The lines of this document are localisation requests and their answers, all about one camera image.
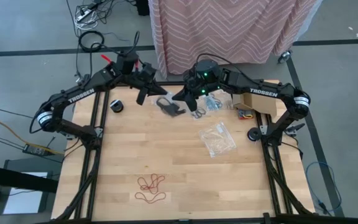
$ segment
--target cardboard box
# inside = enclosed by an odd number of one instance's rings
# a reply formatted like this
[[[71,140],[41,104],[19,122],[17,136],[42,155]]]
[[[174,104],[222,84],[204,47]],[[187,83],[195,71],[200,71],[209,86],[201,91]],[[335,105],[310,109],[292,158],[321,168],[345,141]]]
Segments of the cardboard box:
[[[265,82],[279,83],[278,80],[265,80]],[[241,110],[256,110],[259,113],[270,114],[273,122],[276,122],[287,110],[281,100],[251,93],[233,95],[233,105]]]

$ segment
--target striped fabric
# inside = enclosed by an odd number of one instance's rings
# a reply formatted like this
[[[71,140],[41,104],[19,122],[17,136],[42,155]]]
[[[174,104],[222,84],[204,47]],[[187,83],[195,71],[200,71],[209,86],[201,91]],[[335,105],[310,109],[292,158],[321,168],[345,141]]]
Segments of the striped fabric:
[[[159,69],[165,76],[181,74],[201,53],[234,63],[265,63],[271,52],[280,55],[290,48],[315,2],[149,0]]]

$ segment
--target wooden table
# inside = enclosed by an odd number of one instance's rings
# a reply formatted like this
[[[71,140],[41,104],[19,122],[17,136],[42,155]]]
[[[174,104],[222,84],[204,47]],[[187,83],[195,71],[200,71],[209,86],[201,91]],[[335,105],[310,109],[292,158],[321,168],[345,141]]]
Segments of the wooden table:
[[[164,88],[176,93],[182,86]],[[256,127],[255,119],[239,120],[236,110],[209,112],[197,120],[188,113],[171,118],[152,103],[157,96],[146,98],[139,106],[135,102],[137,94],[137,90],[126,87],[111,90],[109,101],[120,99],[125,108],[118,114],[108,109],[94,221],[250,218],[261,217],[264,212],[274,216],[262,146],[246,137],[248,130]],[[89,124],[93,100],[90,96],[76,103],[74,123]],[[198,132],[219,121],[230,132],[237,149],[211,158]],[[288,136],[283,141],[296,144]],[[289,188],[307,209],[314,211],[298,151],[283,145],[280,153]],[[83,158],[84,149],[79,149],[65,159],[52,218],[59,216],[76,194]],[[144,177],[150,182],[153,173],[166,177],[159,189],[167,196],[148,204],[135,198],[136,192],[141,192],[137,179]]]

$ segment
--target power strip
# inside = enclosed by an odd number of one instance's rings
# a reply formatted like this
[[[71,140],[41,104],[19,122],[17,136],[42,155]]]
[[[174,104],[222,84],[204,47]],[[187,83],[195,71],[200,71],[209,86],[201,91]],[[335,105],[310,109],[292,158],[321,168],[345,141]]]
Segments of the power strip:
[[[34,147],[34,146],[29,146],[28,144],[26,144],[24,146],[24,149],[23,149],[22,152],[27,153],[27,154],[36,155],[36,156],[51,156],[51,155],[54,155],[53,153],[48,152],[45,149],[40,149],[40,148],[37,148],[37,147]]]
[[[90,15],[92,12],[93,12],[93,9],[87,9],[87,10],[84,12],[83,15],[78,16],[78,17],[76,18],[76,21],[77,21],[77,22],[81,22],[85,17],[87,17],[88,15]]]

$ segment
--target gray floor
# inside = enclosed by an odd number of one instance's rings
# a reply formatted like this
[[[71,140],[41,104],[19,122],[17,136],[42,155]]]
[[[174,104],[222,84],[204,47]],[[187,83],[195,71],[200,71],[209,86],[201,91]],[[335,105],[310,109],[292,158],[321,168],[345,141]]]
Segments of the gray floor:
[[[69,2],[72,9],[81,4],[81,1]],[[100,24],[98,30],[115,32],[120,38],[131,41],[135,31],[140,30],[139,45],[152,44],[149,17],[137,16],[136,8],[126,2],[117,4],[108,24]],[[358,1],[325,0],[309,30],[300,40],[355,39],[356,34]],[[110,34],[107,34],[106,43],[110,46],[129,45]],[[76,37],[65,1],[0,0],[0,51],[75,47]],[[301,84],[313,100],[311,114],[327,161],[334,168],[343,197],[345,216],[358,217],[358,45],[293,47],[292,50]],[[139,54],[141,57],[152,58],[150,62],[156,64],[154,51]],[[266,64],[244,64],[241,69],[253,78],[275,78],[291,82],[287,66],[277,65],[276,59],[271,56]],[[94,70],[105,63],[100,60],[99,54],[94,55],[93,62]],[[87,55],[79,56],[79,68],[82,73],[89,71]],[[75,84],[74,73],[74,54],[0,57],[0,108],[32,116],[41,102],[51,94]],[[71,108],[67,109],[65,117],[72,117]],[[0,112],[0,120],[29,141],[46,144],[56,135],[57,139],[51,147],[56,150],[65,147],[64,138],[57,134],[29,134],[27,118]],[[21,143],[2,127],[0,135]],[[306,128],[300,131],[298,138],[300,148],[305,153],[303,163],[306,167],[316,160],[316,155]],[[0,144],[0,167],[6,159],[25,158],[30,156]],[[311,170],[310,180],[319,198],[329,204],[317,167]],[[49,215],[50,210],[39,216],[4,216],[0,223],[42,222]]]

